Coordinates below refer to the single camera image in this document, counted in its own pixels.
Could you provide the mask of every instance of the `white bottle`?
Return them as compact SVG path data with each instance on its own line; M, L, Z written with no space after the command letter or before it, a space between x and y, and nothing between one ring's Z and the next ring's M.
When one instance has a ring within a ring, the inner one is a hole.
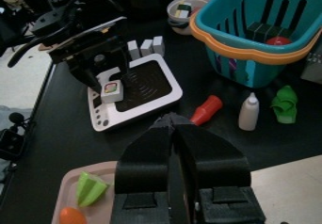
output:
M251 92L247 99L243 102L240 113L239 113L237 125L241 130L251 131L255 129L257 113L259 113L259 102L255 94Z

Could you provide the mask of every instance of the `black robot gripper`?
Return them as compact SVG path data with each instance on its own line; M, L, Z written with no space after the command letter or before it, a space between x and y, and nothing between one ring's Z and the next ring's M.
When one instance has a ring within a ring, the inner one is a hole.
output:
M172 223L172 147L180 160L188 223L263 224L247 158L222 138L173 113L156 120L117 160L110 224Z

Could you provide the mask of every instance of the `plastic basket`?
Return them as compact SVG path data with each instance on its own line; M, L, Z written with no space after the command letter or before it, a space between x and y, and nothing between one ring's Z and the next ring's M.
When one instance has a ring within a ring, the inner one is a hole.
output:
M322 0L209 0L189 26L216 72L251 88L267 85L285 64L308 53L320 33L320 6ZM289 29L291 44L247 39L253 22Z

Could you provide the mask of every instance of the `plastic bottle cap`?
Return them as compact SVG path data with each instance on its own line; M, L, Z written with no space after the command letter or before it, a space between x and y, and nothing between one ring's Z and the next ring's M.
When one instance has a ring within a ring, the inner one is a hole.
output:
M247 103L248 103L249 105L255 105L255 104L256 104L256 98L255 98L255 97L248 97L248 98L247 98Z
M247 103L248 103L249 105L255 105L256 102L257 102L256 96L255 96L255 94L251 92L249 95L248 95L248 97L247 97Z

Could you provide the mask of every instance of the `red ball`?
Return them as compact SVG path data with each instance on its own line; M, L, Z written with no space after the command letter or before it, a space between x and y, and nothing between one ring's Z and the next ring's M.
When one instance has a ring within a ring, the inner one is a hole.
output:
M289 39L279 36L267 40L268 45L287 45L289 43L291 43Z

